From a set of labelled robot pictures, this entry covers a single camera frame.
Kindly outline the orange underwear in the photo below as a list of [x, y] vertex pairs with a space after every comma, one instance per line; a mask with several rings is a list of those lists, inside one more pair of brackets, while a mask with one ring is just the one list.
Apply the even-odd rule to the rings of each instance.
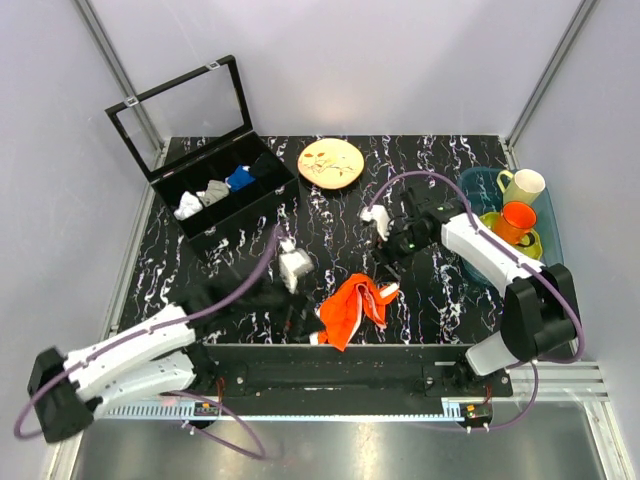
[[314, 345], [328, 344], [343, 352], [364, 319], [369, 319], [384, 331], [387, 328], [387, 306], [398, 293], [397, 282], [378, 287], [365, 274], [351, 275], [316, 310], [322, 327], [310, 335], [310, 342]]

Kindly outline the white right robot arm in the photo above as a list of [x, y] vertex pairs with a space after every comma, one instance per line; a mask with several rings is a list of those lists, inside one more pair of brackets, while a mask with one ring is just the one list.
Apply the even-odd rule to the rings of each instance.
[[566, 267], [527, 257], [482, 225], [460, 201], [416, 203], [406, 191], [403, 202], [407, 217], [401, 227], [391, 225], [382, 205], [360, 213], [362, 221], [375, 225], [379, 262], [399, 266], [440, 244], [470, 264], [503, 298], [499, 330], [471, 346], [454, 371], [460, 393], [476, 396], [488, 387], [491, 374], [539, 359], [580, 337], [575, 289]]

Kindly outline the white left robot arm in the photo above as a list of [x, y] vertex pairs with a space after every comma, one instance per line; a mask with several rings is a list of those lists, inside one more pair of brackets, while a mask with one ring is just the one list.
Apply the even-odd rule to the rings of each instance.
[[97, 344], [36, 357], [27, 385], [39, 429], [49, 444], [67, 440], [97, 418], [143, 398], [174, 390], [203, 396], [223, 380], [204, 340], [218, 324], [264, 311], [292, 342], [320, 329], [313, 299], [281, 280], [259, 280], [242, 294], [236, 286], [206, 282], [188, 288], [143, 322]]

